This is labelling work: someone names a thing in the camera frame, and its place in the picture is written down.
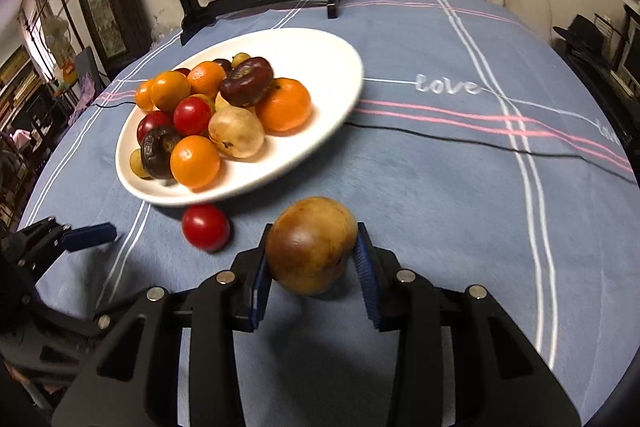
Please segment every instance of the plate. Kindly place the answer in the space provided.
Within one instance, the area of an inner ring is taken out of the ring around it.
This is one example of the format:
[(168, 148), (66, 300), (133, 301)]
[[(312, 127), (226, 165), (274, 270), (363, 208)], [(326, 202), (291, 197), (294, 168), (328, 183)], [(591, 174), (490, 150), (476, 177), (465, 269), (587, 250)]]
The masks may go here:
[(136, 129), (145, 113), (135, 107), (116, 145), (116, 171), (122, 185), (134, 196), (160, 206), (216, 201), (268, 183), (291, 170), (315, 151), (341, 126), (362, 89), (364, 70), (358, 52), (331, 33), (308, 28), (265, 30), (216, 44), (178, 64), (193, 68), (203, 60), (228, 58), (239, 52), (264, 57), (275, 76), (295, 78), (311, 94), (313, 114), (302, 130), (290, 136), (267, 135), (252, 158), (227, 158), (214, 183), (193, 192), (174, 181), (142, 180), (129, 168), (129, 156), (139, 147)]

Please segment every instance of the robotic arm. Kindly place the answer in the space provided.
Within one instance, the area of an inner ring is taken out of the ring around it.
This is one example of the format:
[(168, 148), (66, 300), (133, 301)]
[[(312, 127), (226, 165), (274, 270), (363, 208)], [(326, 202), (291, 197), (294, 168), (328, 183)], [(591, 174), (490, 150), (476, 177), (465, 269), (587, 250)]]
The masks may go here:
[[(244, 426), (233, 331), (252, 333), (264, 318), (269, 228), (257, 248), (195, 289), (151, 287), (82, 321), (42, 304), (34, 282), (63, 251), (112, 241), (115, 230), (108, 223), (76, 231), (51, 218), (36, 223), (2, 243), (0, 353), (30, 382), (66, 388), (54, 427), (177, 426), (180, 340), (182, 328), (191, 328), (191, 426)], [(393, 252), (374, 247), (364, 224), (358, 232), (354, 259), (367, 314), (379, 331), (400, 331), (388, 427), (442, 424), (441, 327), (453, 340), (456, 426), (580, 425), (545, 362), (483, 286), (436, 288), (402, 269)], [(0, 373), (0, 404), (22, 404), (16, 425), (47, 425)]]

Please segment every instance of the pink stripe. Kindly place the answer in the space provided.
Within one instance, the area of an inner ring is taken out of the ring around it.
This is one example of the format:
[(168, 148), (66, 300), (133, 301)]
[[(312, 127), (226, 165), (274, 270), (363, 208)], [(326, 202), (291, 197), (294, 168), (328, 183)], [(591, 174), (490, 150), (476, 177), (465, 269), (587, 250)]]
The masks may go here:
[(447, 120), (446, 118), (431, 118), (428, 116), (414, 116), (412, 114), (403, 114), (403, 113), (398, 113), (398, 112), (390, 112), (390, 111), (377, 111), (377, 110), (372, 110), (372, 109), (362, 109), (362, 108), (355, 108), (355, 111), (357, 112), (362, 112), (362, 113), (366, 113), (366, 114), (377, 114), (380, 116), (393, 116), (395, 118), (406, 118), (407, 120), (417, 120), (417, 121), (427, 121), (427, 122), (431, 122), (431, 123), (445, 123), (445, 124), (449, 124), (449, 125), (454, 125), (456, 127), (464, 127), (467, 129), (472, 129), (475, 131), (481, 131), (481, 132), (487, 132), (490, 134), (503, 134), (503, 135), (508, 135), (508, 136), (530, 136), (530, 137), (555, 137), (558, 138), (559, 140), (562, 140), (564, 142), (567, 142), (569, 145), (571, 145), (572, 147), (576, 148), (577, 150), (586, 152), (587, 154), (591, 154), (593, 156), (597, 156), (598, 158), (602, 158), (610, 163), (613, 163), (615, 165), (617, 165), (618, 167), (620, 167), (621, 169), (625, 169), (625, 171), (629, 171), (629, 172), (633, 172), (633, 169), (631, 167), (627, 167), (626, 165), (623, 165), (619, 162), (617, 162), (616, 160), (614, 160), (613, 158), (610, 158), (609, 156), (605, 156), (604, 154), (600, 154), (599, 152), (595, 152), (592, 151), (591, 149), (585, 149), (583, 147), (580, 147), (578, 145), (576, 145), (575, 143), (571, 142), (571, 140), (568, 140), (562, 136), (558, 136), (555, 133), (552, 132), (548, 132), (548, 131), (517, 131), (517, 130), (508, 130), (508, 129), (495, 129), (492, 127), (482, 127), (479, 125), (472, 125), (469, 123), (463, 123), (463, 122), (459, 122), (459, 121), (455, 121), (455, 120)]
[(556, 129), (555, 127), (551, 127), (549, 125), (547, 125), (546, 123), (541, 122), (540, 120), (535, 120), (534, 118), (529, 118), (527, 116), (488, 116), (488, 115), (484, 115), (484, 114), (471, 114), (471, 113), (465, 113), (465, 112), (457, 112), (457, 111), (450, 111), (447, 109), (440, 109), (437, 107), (430, 107), (428, 105), (415, 105), (412, 103), (398, 103), (398, 102), (385, 102), (382, 100), (360, 100), (360, 103), (370, 103), (372, 105), (386, 105), (386, 106), (390, 106), (390, 107), (404, 107), (404, 108), (408, 108), (408, 109), (422, 109), (422, 110), (427, 110), (427, 111), (434, 111), (434, 112), (440, 112), (440, 113), (444, 113), (444, 114), (450, 114), (451, 116), (460, 116), (462, 118), (471, 118), (473, 120), (486, 120), (486, 121), (525, 121), (525, 122), (531, 122), (531, 123), (535, 123), (538, 125), (541, 125), (542, 127), (545, 127), (551, 131), (553, 131), (554, 133), (560, 134), (561, 136), (567, 137), (570, 140), (574, 140), (574, 141), (578, 141), (578, 142), (583, 142), (583, 143), (588, 143), (591, 146), (594, 147), (598, 147), (600, 149), (605, 150), (606, 152), (608, 152), (610, 155), (614, 156), (615, 158), (618, 158), (619, 160), (622, 160), (625, 164), (628, 163), (628, 159), (625, 158), (624, 156), (619, 156), (616, 153), (614, 153), (611, 149), (609, 149), (608, 147), (598, 143), (598, 142), (594, 142), (592, 140), (589, 140), (587, 138), (583, 138), (582, 136), (575, 136), (573, 134), (567, 134), (563, 131), (560, 131), (559, 129)]
[[(406, 7), (415, 7), (415, 8), (440, 8), (439, 4), (435, 3), (421, 3), (421, 2), (398, 2), (398, 1), (363, 1), (363, 2), (354, 2), (354, 3), (345, 3), (342, 6), (406, 6)], [(493, 15), (491, 13), (481, 12), (478, 10), (471, 10), (467, 8), (454, 8), (455, 12), (467, 13), (471, 15), (478, 15), (480, 17), (486, 17), (489, 19), (494, 19), (497, 21), (509, 22), (515, 24), (517, 26), (523, 27), (520, 23), (513, 21), (511, 19), (507, 19), (506, 17), (501, 17), (499, 15)]]
[(119, 92), (117, 94), (113, 94), (113, 93), (108, 92), (108, 93), (100, 95), (95, 100), (102, 100), (102, 101), (106, 101), (106, 102), (111, 102), (111, 100), (120, 100), (121, 98), (127, 98), (128, 96), (134, 96), (135, 93), (136, 92), (134, 90), (123, 91), (123, 92)]

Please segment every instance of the red cherry tomato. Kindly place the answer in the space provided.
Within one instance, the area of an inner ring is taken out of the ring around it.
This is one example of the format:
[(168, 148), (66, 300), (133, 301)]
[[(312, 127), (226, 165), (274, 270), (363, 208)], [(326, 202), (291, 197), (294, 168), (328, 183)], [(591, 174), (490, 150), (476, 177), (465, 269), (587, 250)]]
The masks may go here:
[(197, 96), (188, 96), (174, 110), (175, 130), (183, 136), (205, 132), (210, 119), (210, 105)]
[(159, 125), (171, 125), (171, 116), (163, 111), (152, 111), (145, 118), (140, 120), (138, 124), (138, 130), (136, 131), (136, 138), (138, 143), (142, 143), (142, 139), (146, 136), (146, 133), (151, 131), (154, 127)]
[(194, 204), (182, 216), (182, 233), (196, 248), (219, 250), (229, 239), (231, 225), (218, 207)]

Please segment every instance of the metal screw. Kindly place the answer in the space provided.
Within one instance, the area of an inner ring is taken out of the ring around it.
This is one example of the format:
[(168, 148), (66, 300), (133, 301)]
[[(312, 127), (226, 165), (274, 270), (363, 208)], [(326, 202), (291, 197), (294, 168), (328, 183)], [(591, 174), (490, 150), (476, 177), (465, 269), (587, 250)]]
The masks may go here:
[(484, 299), (486, 297), (486, 288), (479, 284), (474, 284), (469, 288), (469, 295), (474, 299)]
[(216, 281), (220, 284), (231, 284), (236, 280), (236, 274), (231, 270), (224, 270), (216, 275)]
[(401, 283), (409, 283), (415, 281), (415, 273), (411, 270), (400, 270), (396, 273), (396, 279)]
[(111, 317), (109, 315), (101, 315), (98, 319), (98, 327), (101, 330), (105, 330), (111, 324)]
[(159, 301), (162, 297), (164, 297), (164, 290), (160, 286), (149, 288), (146, 292), (146, 298), (151, 302)]

